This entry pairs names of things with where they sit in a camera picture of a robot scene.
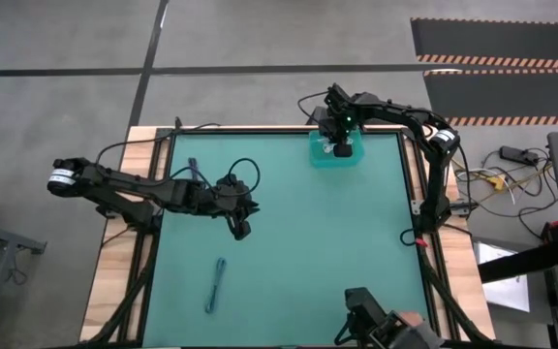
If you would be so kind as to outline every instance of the black and orange striped mat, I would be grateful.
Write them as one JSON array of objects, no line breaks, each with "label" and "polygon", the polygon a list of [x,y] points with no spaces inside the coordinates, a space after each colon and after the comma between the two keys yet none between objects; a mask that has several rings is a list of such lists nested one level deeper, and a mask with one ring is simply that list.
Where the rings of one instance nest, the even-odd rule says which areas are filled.
[{"label": "black and orange striped mat", "polygon": [[417,59],[492,66],[426,72],[453,125],[558,124],[558,23],[412,18]]}]

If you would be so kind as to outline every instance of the wooden frame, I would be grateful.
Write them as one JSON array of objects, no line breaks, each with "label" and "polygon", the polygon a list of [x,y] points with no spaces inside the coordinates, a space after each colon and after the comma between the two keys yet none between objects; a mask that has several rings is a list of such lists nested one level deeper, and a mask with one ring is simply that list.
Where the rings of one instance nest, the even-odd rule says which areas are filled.
[{"label": "wooden frame", "polygon": [[[152,140],[156,136],[156,126],[133,127],[130,130],[128,141]],[[221,129],[315,129],[315,126],[222,126]],[[368,126],[372,130],[397,130],[402,126]],[[412,142],[405,140],[405,149],[407,160],[410,167],[410,177],[413,183],[415,196],[413,200],[421,200],[421,188],[419,181],[418,159],[415,156]],[[152,154],[154,143],[135,143],[128,144],[124,149],[120,170],[133,175],[148,176],[150,168],[150,157]],[[167,149],[163,147],[163,151],[159,154],[157,174],[162,174],[167,160]],[[458,190],[455,177],[449,172],[447,195],[450,200],[458,199]],[[459,217],[452,217],[450,224],[467,229],[466,220]],[[121,219],[112,219],[108,221],[104,239],[110,238],[126,228]],[[99,255],[94,282],[89,296],[83,326],[81,328],[80,340],[87,340],[96,334],[104,325],[113,310],[119,305],[124,298],[126,292],[127,280],[133,257],[133,249],[135,245],[134,232],[128,232],[120,238],[115,239],[105,246]],[[439,231],[441,247],[445,259],[445,266],[449,278],[451,293],[454,298],[464,309],[469,318],[484,334],[490,338],[494,338],[494,330],[490,320],[489,311],[481,287],[481,279],[477,268],[477,262],[473,253],[473,244],[471,238],[454,229],[443,227]],[[144,244],[141,257],[141,266],[147,258],[149,252],[149,241]],[[427,254],[433,267],[436,266],[434,259],[434,251],[431,247],[427,248]],[[450,337],[450,329],[447,321],[447,313],[445,307],[436,293],[434,299],[436,304],[436,312],[439,319],[441,334],[445,338]],[[135,301],[132,310],[132,320],[129,324],[129,336],[135,335],[140,314],[140,294]],[[461,333],[462,339],[466,339],[466,335]]]}]

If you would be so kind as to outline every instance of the white paper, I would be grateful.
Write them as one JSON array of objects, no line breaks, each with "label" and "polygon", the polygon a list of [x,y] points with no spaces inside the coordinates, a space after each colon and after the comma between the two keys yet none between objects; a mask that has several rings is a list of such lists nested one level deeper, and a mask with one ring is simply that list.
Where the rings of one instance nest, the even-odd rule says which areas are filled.
[{"label": "white paper", "polygon": [[[515,254],[506,249],[478,243],[480,264]],[[488,302],[529,312],[529,287],[527,275],[483,284]]]}]

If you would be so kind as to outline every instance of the desk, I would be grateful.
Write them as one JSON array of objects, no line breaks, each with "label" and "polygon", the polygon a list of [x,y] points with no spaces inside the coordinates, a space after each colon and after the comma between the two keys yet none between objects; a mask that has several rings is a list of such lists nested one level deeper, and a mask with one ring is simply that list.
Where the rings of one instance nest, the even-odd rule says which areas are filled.
[{"label": "desk", "polygon": [[[247,130],[290,130],[290,129],[307,129],[303,126],[249,126],[249,127],[232,127],[232,129]],[[157,127],[135,127],[131,129],[129,141],[153,139],[157,135]],[[372,126],[372,130],[398,130],[395,126]],[[407,162],[410,165],[410,178],[413,189],[413,198],[419,200],[422,198],[421,185],[419,181],[419,161],[415,156],[412,143],[408,140],[404,141]],[[154,143],[137,143],[126,146],[121,165],[121,171],[134,174],[148,176],[153,174],[162,174],[168,163],[168,148],[163,146],[160,151],[155,150]],[[152,159],[153,150],[155,151],[154,161]],[[458,198],[455,179],[452,172],[449,172],[448,196],[453,201]],[[466,228],[466,221],[457,217],[453,217],[450,224],[461,228]],[[125,228],[123,222],[119,219],[112,219],[108,222],[105,230],[104,238],[112,237],[121,232]],[[126,233],[122,237],[112,241],[107,245],[99,256],[94,283],[90,294],[89,302],[86,309],[85,319],[83,322],[80,339],[89,339],[95,334],[106,322],[112,311],[117,307],[124,297],[129,273],[131,271],[131,260],[136,254],[135,251],[135,233]],[[143,265],[148,255],[151,237],[146,237],[143,249],[138,250],[137,254],[141,255],[141,265]],[[481,287],[481,281],[477,269],[477,263],[473,253],[473,246],[470,238],[458,233],[452,229],[444,228],[440,231],[440,250],[444,256],[446,272],[449,279],[451,291],[459,304],[463,307],[468,316],[478,326],[478,328],[490,337],[494,337],[494,331],[490,321],[487,305]],[[433,266],[436,265],[436,258],[433,248],[428,248],[428,257]],[[447,321],[447,312],[442,305],[440,299],[434,292],[434,303],[436,304],[435,317],[440,327],[440,332],[444,337],[450,337],[453,329]],[[128,338],[134,338],[138,331],[142,304],[142,296],[139,295],[136,304],[132,310],[131,321],[129,323]]]}]

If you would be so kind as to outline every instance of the green table surface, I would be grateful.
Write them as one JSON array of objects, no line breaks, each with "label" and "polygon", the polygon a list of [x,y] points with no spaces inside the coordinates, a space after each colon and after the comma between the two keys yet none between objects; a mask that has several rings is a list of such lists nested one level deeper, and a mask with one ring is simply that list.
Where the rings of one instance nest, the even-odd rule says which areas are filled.
[{"label": "green table surface", "polygon": [[[166,212],[143,346],[329,345],[346,320],[344,290],[363,286],[385,310],[427,318],[417,251],[398,238],[412,223],[397,135],[363,144],[357,166],[315,169],[306,134],[178,136],[172,173],[195,157],[214,182],[254,159],[262,210],[242,241],[223,218]],[[252,185],[253,167],[241,165]],[[207,314],[219,257],[227,267]]]}]

